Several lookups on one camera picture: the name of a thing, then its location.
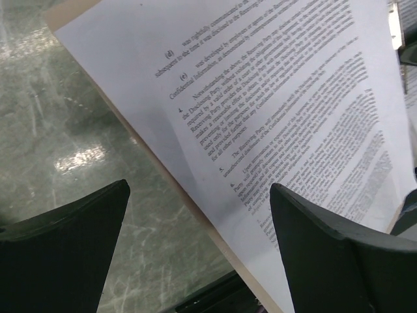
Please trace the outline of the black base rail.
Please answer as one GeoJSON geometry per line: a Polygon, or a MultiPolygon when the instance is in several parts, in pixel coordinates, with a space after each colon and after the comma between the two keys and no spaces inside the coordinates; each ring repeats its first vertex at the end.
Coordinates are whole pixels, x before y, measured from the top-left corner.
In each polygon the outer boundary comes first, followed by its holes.
{"type": "Polygon", "coordinates": [[[258,312],[261,305],[236,271],[231,271],[185,298],[179,313],[258,312]]]}

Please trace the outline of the white printed paper sheets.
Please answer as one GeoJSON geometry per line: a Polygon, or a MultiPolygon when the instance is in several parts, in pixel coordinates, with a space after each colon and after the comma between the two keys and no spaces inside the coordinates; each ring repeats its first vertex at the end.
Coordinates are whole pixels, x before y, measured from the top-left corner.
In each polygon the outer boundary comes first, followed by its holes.
{"type": "MultiPolygon", "coordinates": [[[[416,32],[416,0],[398,1],[401,25],[407,37],[416,32]]],[[[416,106],[416,67],[407,66],[407,94],[405,103],[407,109],[416,106]]]]}

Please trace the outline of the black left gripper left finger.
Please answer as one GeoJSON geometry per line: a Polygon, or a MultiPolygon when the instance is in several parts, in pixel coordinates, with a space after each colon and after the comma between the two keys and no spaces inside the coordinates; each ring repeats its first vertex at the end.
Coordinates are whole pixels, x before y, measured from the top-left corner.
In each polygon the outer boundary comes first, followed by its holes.
{"type": "Polygon", "coordinates": [[[1,311],[96,312],[129,197],[123,179],[1,226],[1,311]]]}

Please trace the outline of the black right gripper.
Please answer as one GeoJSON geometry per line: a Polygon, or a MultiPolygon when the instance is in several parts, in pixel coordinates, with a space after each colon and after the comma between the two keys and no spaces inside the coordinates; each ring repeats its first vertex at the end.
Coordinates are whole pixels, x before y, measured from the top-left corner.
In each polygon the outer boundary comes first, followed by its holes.
{"type": "Polygon", "coordinates": [[[404,93],[408,93],[407,66],[416,67],[416,24],[402,32],[402,44],[399,48],[399,65],[404,93]]]}

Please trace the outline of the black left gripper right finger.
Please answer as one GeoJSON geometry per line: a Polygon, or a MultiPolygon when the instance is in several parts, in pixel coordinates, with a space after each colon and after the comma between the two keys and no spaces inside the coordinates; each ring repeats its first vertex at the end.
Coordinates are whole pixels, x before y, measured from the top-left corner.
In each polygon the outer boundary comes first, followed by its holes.
{"type": "Polygon", "coordinates": [[[295,312],[416,311],[416,241],[357,224],[277,183],[270,206],[295,312]]]}

